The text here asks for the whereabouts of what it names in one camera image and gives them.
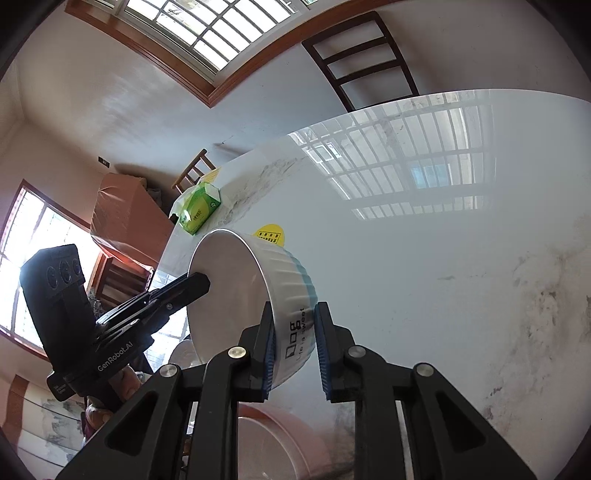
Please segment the person's left hand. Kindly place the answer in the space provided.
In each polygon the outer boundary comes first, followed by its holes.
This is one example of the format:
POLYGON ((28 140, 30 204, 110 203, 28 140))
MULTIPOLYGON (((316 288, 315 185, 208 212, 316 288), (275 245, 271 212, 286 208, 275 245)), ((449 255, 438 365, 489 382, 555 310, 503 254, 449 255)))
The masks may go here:
MULTIPOLYGON (((108 381, 117 400, 121 403, 129 400, 139 388, 151 377, 151 374, 136 372, 127 365, 112 379, 108 381)), ((113 416, 113 412, 105 407, 105 404, 94 398, 88 397, 85 403, 85 411, 81 420, 83 432, 83 445, 102 428, 113 416)))

